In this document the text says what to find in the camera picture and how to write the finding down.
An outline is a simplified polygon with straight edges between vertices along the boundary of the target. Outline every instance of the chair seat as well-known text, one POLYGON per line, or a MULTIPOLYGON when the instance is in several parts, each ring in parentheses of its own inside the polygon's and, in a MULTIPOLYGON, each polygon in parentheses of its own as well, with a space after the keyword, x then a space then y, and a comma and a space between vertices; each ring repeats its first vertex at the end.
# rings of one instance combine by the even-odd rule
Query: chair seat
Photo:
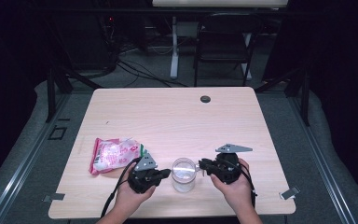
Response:
POLYGON ((246 63, 250 57, 243 35, 207 33, 202 34, 200 38, 202 38, 200 43, 201 62, 246 63))

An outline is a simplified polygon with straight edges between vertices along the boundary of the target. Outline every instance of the black chair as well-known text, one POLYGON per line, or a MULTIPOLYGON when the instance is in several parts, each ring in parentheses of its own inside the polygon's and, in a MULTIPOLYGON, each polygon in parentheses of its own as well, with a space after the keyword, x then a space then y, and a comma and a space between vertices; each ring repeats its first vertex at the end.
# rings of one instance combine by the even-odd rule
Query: black chair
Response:
POLYGON ((263 22, 251 14, 214 13, 201 19, 197 30, 194 86, 197 87, 199 62, 247 63, 242 86, 246 85, 255 38, 263 29, 263 22), (246 44, 245 35, 250 34, 246 44))

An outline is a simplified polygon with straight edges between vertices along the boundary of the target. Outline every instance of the pink plastic bag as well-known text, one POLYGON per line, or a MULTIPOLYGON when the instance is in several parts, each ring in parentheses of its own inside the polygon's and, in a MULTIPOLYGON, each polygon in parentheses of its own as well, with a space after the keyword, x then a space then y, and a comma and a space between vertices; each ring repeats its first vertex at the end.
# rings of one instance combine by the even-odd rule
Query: pink plastic bag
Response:
POLYGON ((144 146, 132 139, 95 139, 89 172, 98 175, 126 166, 143 154, 144 146))

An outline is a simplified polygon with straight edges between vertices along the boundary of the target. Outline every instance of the light wood surface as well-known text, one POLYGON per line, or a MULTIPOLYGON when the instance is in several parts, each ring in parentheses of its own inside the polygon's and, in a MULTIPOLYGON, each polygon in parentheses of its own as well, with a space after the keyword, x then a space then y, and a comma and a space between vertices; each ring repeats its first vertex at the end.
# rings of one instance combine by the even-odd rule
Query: light wood surface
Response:
POLYGON ((154 7, 286 7, 287 0, 153 0, 154 7))
MULTIPOLYGON (((251 88, 95 91, 57 188, 57 193, 65 197, 52 202, 48 212, 51 218, 100 216, 121 170, 98 176, 89 173, 97 137, 132 137, 149 150, 159 170, 171 169, 182 157, 195 163, 202 158, 213 160, 217 154, 214 150, 226 143, 251 147, 253 151, 241 152, 239 157, 250 164, 258 194, 257 213, 292 214, 296 210, 293 199, 285 201, 279 196, 289 187, 251 88), (211 102, 201 102, 203 95, 210 96, 211 102)), ((234 213, 210 177, 198 172, 196 186, 188 193, 177 192, 171 176, 163 179, 132 217, 213 216, 234 213)))

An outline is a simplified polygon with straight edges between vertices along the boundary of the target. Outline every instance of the hand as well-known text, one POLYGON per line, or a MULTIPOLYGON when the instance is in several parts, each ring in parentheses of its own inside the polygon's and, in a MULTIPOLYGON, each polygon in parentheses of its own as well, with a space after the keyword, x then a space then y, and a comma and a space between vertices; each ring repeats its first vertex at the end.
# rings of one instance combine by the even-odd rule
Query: hand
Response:
POLYGON ((117 190, 116 202, 112 210, 106 214, 98 223, 123 223, 130 217, 147 199, 154 193, 156 186, 152 186, 145 193, 139 194, 133 191, 127 179, 135 163, 130 166, 126 174, 123 176, 123 181, 117 190))
MULTIPOLYGON (((240 159, 240 164, 249 170, 249 164, 240 159)), ((220 181, 216 175, 211 175, 214 186, 219 189, 228 203, 234 210, 240 223, 261 223, 261 220, 252 206, 251 185, 245 176, 240 175, 238 180, 227 185, 220 181)))

